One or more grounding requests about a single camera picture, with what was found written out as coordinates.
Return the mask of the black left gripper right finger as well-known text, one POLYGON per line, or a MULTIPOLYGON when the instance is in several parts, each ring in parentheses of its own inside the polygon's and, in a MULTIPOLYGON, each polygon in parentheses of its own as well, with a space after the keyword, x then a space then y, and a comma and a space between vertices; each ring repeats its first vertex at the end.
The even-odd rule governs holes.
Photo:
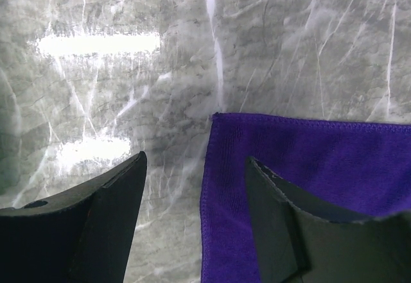
POLYGON ((368 216, 326 202, 248 158, 262 282, 409 282, 410 212, 368 216))

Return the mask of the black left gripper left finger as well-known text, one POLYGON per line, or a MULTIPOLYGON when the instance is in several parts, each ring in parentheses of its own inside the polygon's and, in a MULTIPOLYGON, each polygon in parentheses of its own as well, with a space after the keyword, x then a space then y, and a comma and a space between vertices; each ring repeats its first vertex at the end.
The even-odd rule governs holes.
POLYGON ((2 282, 122 282, 143 197, 140 152, 104 174, 1 210, 2 282))

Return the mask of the purple towel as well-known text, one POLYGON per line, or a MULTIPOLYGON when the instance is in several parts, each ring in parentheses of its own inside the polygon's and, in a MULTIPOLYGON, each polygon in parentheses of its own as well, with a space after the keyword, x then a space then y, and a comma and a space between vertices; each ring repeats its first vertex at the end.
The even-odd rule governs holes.
POLYGON ((370 215, 410 208, 410 126, 215 114, 200 198, 202 282, 259 282, 245 162, 341 207, 370 215))

